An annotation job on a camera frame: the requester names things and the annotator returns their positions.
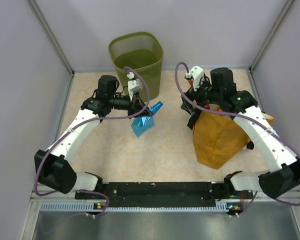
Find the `blue plastic trash bag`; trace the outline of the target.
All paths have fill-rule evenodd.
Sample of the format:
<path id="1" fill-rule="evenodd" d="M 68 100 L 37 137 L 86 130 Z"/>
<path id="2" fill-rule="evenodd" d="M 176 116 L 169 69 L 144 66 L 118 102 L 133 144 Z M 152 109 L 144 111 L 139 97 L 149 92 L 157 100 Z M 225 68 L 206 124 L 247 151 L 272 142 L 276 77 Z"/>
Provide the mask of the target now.
<path id="1" fill-rule="evenodd" d="M 151 116 L 141 116 L 133 120 L 131 128 L 137 138 L 139 138 L 146 131 L 155 126 L 154 115 L 160 110 L 162 106 L 163 103 L 161 101 L 158 101 L 156 104 L 149 108 L 150 112 L 152 113 Z"/>

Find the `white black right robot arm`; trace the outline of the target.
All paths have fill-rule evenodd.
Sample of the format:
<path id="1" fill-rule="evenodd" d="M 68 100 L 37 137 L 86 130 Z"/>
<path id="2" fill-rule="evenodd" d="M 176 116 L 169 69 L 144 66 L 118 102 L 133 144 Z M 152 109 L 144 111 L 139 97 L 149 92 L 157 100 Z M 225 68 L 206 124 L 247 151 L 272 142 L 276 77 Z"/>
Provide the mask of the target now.
<path id="1" fill-rule="evenodd" d="M 300 185 L 300 154 L 284 142 L 267 122 L 257 100 L 246 90 L 237 90 L 232 70 L 220 67 L 207 77 L 199 66 L 187 68 L 185 79 L 192 85 L 181 92 L 181 108 L 198 116 L 206 104 L 220 106 L 220 115 L 229 116 L 249 137 L 267 164 L 265 172 L 237 171 L 229 175 L 223 192 L 235 198 L 241 191 L 263 192 L 277 200 Z"/>

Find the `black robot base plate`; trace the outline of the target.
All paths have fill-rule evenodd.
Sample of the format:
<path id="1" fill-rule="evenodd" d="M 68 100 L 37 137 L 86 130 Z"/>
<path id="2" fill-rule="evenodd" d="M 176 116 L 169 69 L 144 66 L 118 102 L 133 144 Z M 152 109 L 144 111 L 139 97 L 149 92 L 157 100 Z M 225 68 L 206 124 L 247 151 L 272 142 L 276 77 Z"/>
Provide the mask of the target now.
<path id="1" fill-rule="evenodd" d="M 110 207 L 212 207 L 221 200 L 249 200 L 247 190 L 235 191 L 213 182 L 109 182 L 97 187 Z"/>

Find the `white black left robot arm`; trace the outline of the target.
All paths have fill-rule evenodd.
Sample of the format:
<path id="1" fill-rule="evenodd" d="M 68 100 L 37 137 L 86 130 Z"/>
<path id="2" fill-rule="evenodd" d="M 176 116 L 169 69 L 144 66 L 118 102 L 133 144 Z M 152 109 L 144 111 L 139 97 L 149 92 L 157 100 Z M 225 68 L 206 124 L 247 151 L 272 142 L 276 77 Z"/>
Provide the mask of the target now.
<path id="1" fill-rule="evenodd" d="M 152 116 L 148 103 L 140 95 L 142 89 L 149 90 L 145 80 L 132 72 L 127 76 L 128 94 L 124 95 L 118 91 L 120 83 L 115 76 L 102 75 L 97 89 L 82 103 L 64 133 L 46 150 L 35 153 L 35 186 L 42 184 L 62 194 L 86 190 L 95 199 L 103 194 L 101 178 L 92 173 L 76 173 L 71 162 L 88 135 L 102 121 L 111 119 L 108 115 L 112 110 L 126 111 L 129 119 Z"/>

